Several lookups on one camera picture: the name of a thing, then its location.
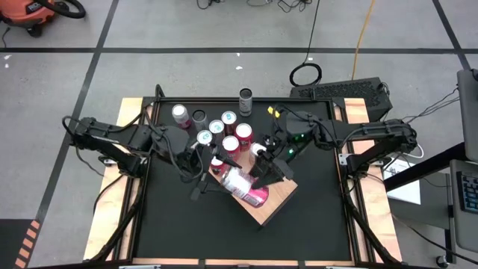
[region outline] silver can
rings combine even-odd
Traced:
[[[191,119],[189,118],[189,114],[187,113],[187,109],[185,106],[181,104],[177,104],[173,106],[173,118],[178,123],[178,126],[187,129],[191,125]]]
[[[212,141],[212,133],[208,130],[202,130],[197,134],[196,139],[200,144],[207,146]]]
[[[209,123],[209,131],[213,136],[213,142],[216,145],[220,145],[224,138],[224,123],[222,120],[213,120]]]
[[[207,130],[209,127],[208,117],[203,110],[198,109],[193,112],[193,121],[198,132]]]
[[[239,92],[239,114],[248,117],[252,113],[252,91],[244,88]]]

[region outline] aluminum can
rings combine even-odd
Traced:
[[[212,141],[212,133],[208,130],[202,130],[197,133],[196,139],[200,144],[207,146]]]
[[[226,111],[221,116],[221,120],[224,123],[224,135],[234,135],[236,130],[236,122],[238,121],[238,116],[232,111]]]
[[[266,203],[269,197],[269,188],[264,186],[253,190],[252,184],[255,180],[257,179],[243,172],[240,168],[231,167],[229,171],[223,174],[221,184],[236,197],[258,208]]]
[[[239,140],[235,136],[229,135],[223,139],[223,149],[231,160],[237,161],[239,159]]]
[[[193,122],[198,132],[209,129],[208,117],[203,110],[198,109],[193,112]]]
[[[209,131],[213,136],[213,142],[220,145],[224,138],[224,123],[222,120],[213,120],[209,123]]]
[[[255,164],[255,158],[258,156],[259,150],[264,150],[267,151],[267,148],[265,146],[262,146],[259,143],[253,143],[251,147],[249,148],[249,163],[250,164]]]
[[[248,151],[254,140],[252,127],[247,123],[241,123],[236,127],[235,137],[239,140],[241,152]]]
[[[252,113],[252,91],[244,88],[239,92],[239,114],[248,117]]]
[[[187,113],[187,109],[185,106],[181,104],[177,104],[173,106],[173,118],[178,123],[178,126],[187,129],[191,125],[191,119],[189,118],[189,114]]]

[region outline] black can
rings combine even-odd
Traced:
[[[252,91],[244,88],[239,92],[239,114],[248,117],[252,113]]]

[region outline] wooden board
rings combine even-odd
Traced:
[[[349,123],[368,123],[368,114],[363,99],[345,99],[345,108]],[[355,153],[363,153],[373,145],[373,140],[358,141],[353,142],[353,149]],[[382,172],[378,167],[370,167],[368,173],[382,178]],[[401,261],[402,256],[385,186],[369,176],[361,179],[360,183],[370,228],[388,252]],[[381,261],[376,253],[375,258],[378,262]]]
[[[347,106],[347,118],[350,123],[366,123],[368,122],[368,115],[363,99],[345,99]],[[119,119],[117,125],[121,126],[132,120],[140,111],[142,99],[141,98],[125,98],[122,101],[122,106],[119,112]],[[354,149],[357,153],[363,152],[373,145],[373,141],[355,142]],[[241,156],[241,165],[244,164],[246,156]],[[115,179],[117,169],[115,167],[107,168],[105,171],[106,177],[103,179],[102,189],[109,184],[111,179]],[[380,176],[379,169],[370,169],[369,173]],[[297,184],[290,180],[278,184],[288,184],[285,189],[295,189]],[[365,178],[361,180],[362,190],[364,191],[364,203],[367,209],[367,218],[371,229],[375,232],[379,240],[384,244],[393,257],[401,260],[400,248],[398,247],[397,236],[395,235],[394,224],[391,220],[390,208],[388,206],[388,199],[386,192],[379,182],[373,179]],[[133,188],[131,199],[137,189]],[[118,182],[113,188],[104,194],[102,202],[99,202],[96,209],[95,216],[88,238],[87,247],[84,257],[90,258],[98,253],[105,242],[109,239],[111,233],[116,229],[118,220],[120,218],[120,211],[122,200],[124,198],[125,181]],[[277,192],[278,197],[283,197],[285,194]],[[253,217],[257,220],[265,218],[267,214],[254,214]],[[357,227],[359,249],[361,257],[366,257],[366,249],[364,247],[364,238],[361,234],[360,228]],[[126,250],[128,249],[129,236],[131,234],[131,224],[125,231],[123,236],[122,249],[120,251],[120,258],[126,257]],[[134,258],[135,264],[156,264],[156,265],[197,265],[198,259],[142,259]],[[266,260],[216,260],[206,259],[207,265],[292,265],[296,266],[297,261],[266,261]],[[353,262],[350,261],[305,261],[307,266],[351,266]]]
[[[117,125],[124,126],[132,121],[140,113],[142,102],[143,98],[124,98],[121,102]],[[101,190],[119,175],[116,165],[106,167]],[[106,191],[98,201],[83,259],[94,257],[118,227],[122,201],[125,195],[126,182],[127,178],[124,176],[115,185],[111,186],[111,188]]]
[[[249,162],[249,152],[242,152],[237,163],[242,166],[244,172],[249,172],[254,165],[254,162]],[[209,173],[218,181],[221,182],[221,178],[218,175],[214,175],[209,168]],[[244,207],[244,209],[249,212],[249,214],[254,217],[254,219],[261,225],[264,225],[288,200],[288,198],[293,195],[295,189],[297,188],[297,183],[294,180],[284,179],[283,182],[277,182],[268,186],[269,188],[269,197],[266,200],[266,203],[259,208],[255,208],[244,202],[240,198],[232,195],[236,201]]]

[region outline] concrete floor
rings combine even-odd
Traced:
[[[99,192],[101,179],[72,150],[63,151],[64,158],[58,154],[62,116],[94,116],[114,123],[121,98],[151,96],[157,83],[167,96],[236,96],[242,87],[256,96],[288,96],[288,74],[305,55],[271,48],[306,48],[317,3],[302,13],[286,14],[276,2],[249,7],[245,0],[227,0],[207,10],[199,10],[193,0],[81,2],[87,18],[58,17],[38,39],[12,28],[5,37],[11,49],[0,49],[0,151],[7,153],[0,155],[0,218],[35,218],[47,184],[58,180],[30,266],[82,260]],[[459,45],[469,49],[469,64],[478,67],[478,1],[439,3]],[[369,4],[322,1],[311,46],[354,48]],[[0,33],[5,29],[1,24]],[[361,47],[387,49],[360,54],[356,78],[379,76],[388,83],[394,105],[389,119],[420,113],[438,101],[455,88],[456,72],[463,68],[458,57],[462,51],[454,50],[456,44],[454,48],[431,0],[378,0]],[[197,48],[236,49],[215,53]],[[241,48],[263,49],[247,53]],[[418,54],[413,50],[417,48],[426,49]],[[331,52],[310,55],[322,66],[322,82],[350,79],[353,54]],[[307,81],[313,74],[298,76]],[[425,158],[463,139],[457,103],[412,125]],[[83,155],[101,169],[97,154]],[[57,170],[59,176],[53,173],[55,163],[55,169],[63,168]],[[442,230],[412,225],[444,243]],[[404,261],[435,266],[435,257],[442,254],[438,248],[399,223],[395,227]],[[470,267],[463,261],[456,266]]]

